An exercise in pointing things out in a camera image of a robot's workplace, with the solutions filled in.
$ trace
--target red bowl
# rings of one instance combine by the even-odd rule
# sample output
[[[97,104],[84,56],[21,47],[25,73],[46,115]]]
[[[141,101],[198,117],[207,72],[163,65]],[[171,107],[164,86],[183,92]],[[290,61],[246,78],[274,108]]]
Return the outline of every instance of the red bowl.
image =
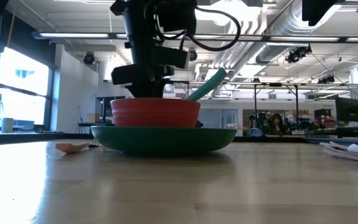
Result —
[[[116,126],[194,128],[200,104],[190,100],[129,98],[110,102]]]

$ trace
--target person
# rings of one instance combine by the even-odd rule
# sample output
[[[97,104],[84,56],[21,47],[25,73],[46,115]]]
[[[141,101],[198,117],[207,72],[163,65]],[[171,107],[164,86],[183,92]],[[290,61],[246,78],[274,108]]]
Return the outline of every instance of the person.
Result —
[[[271,127],[271,134],[278,134],[283,136],[285,134],[284,123],[281,115],[274,114],[272,117],[272,127]]]

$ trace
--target security camera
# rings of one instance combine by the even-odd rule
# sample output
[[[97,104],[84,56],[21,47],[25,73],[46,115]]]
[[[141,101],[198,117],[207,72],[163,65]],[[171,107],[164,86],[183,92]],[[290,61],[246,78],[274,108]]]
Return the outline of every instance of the security camera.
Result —
[[[190,61],[191,62],[194,62],[195,60],[197,60],[197,52],[196,52],[195,49],[190,49],[189,54],[190,54]]]
[[[94,65],[98,60],[94,57],[94,52],[87,52],[84,57],[84,63],[86,65]]]

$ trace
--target white paper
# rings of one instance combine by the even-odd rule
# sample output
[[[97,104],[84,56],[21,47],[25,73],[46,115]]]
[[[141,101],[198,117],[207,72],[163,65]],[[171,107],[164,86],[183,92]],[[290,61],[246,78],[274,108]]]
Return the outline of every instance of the white paper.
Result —
[[[349,147],[347,147],[347,150],[348,150],[349,152],[358,153],[358,145],[356,145],[356,144],[351,144]]]

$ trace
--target white object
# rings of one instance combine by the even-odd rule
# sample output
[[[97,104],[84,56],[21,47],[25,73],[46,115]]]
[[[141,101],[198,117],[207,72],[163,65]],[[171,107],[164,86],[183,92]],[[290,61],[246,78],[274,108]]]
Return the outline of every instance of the white object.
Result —
[[[358,153],[358,145],[356,145],[356,144],[351,144],[349,147],[347,147],[347,150],[348,150],[349,152]]]
[[[12,133],[13,132],[13,118],[3,118],[1,121],[1,132]]]
[[[358,161],[358,153],[344,152],[341,150],[337,150],[337,149],[333,148],[332,146],[326,146],[324,148],[324,152],[326,154],[329,154],[330,156]]]

